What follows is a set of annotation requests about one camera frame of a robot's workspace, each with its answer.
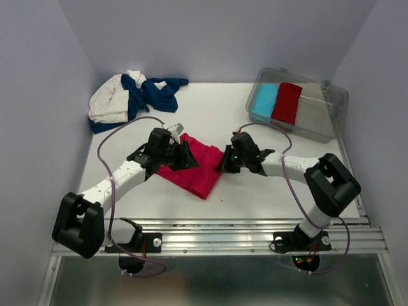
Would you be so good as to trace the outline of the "pink t shirt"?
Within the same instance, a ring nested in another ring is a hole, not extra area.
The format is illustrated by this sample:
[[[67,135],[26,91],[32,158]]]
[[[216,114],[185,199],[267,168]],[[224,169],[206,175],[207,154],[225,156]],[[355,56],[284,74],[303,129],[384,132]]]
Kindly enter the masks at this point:
[[[188,142],[199,167],[172,171],[168,166],[162,166],[157,174],[200,199],[206,200],[221,176],[216,168],[221,162],[223,153],[217,147],[205,145],[187,133],[182,134],[180,139]]]

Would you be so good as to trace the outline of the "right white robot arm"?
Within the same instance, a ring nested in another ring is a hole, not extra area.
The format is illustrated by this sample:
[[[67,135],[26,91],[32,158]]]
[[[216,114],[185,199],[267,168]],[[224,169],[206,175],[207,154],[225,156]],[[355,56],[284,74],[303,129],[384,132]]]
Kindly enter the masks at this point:
[[[246,132],[233,135],[216,171],[240,173],[242,168],[264,177],[282,177],[286,180],[304,215],[293,233],[293,241],[301,249],[313,245],[317,235],[361,193],[360,183],[336,155],[326,153],[320,158],[295,157],[272,149],[260,150]],[[308,186],[315,202],[309,212],[300,204],[291,185],[292,180]]]

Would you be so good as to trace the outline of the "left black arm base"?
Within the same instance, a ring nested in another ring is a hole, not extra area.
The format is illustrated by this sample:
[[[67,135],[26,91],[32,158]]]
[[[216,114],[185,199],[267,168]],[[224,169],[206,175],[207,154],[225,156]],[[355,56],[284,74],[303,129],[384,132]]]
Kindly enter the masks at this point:
[[[163,235],[162,233],[135,233],[129,242],[119,243],[119,246],[132,253],[158,254],[161,252]]]

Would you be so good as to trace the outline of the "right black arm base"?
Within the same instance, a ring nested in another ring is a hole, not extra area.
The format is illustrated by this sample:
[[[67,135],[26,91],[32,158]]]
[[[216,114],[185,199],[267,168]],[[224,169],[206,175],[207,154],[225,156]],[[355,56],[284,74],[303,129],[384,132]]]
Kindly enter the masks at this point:
[[[321,231],[316,237],[310,238],[295,231],[280,231],[273,234],[270,249],[278,254],[287,252],[330,251],[331,240],[327,231]]]

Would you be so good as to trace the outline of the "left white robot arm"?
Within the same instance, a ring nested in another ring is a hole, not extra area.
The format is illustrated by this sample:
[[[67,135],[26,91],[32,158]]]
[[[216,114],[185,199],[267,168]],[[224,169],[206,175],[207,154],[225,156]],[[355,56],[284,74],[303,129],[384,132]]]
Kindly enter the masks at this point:
[[[198,167],[189,144],[181,140],[184,127],[161,126],[150,132],[147,143],[131,153],[115,171],[94,187],[62,200],[52,231],[52,239],[83,258],[91,258],[101,247],[112,245],[116,227],[106,221],[115,204],[130,190],[146,182],[160,168],[173,171]]]

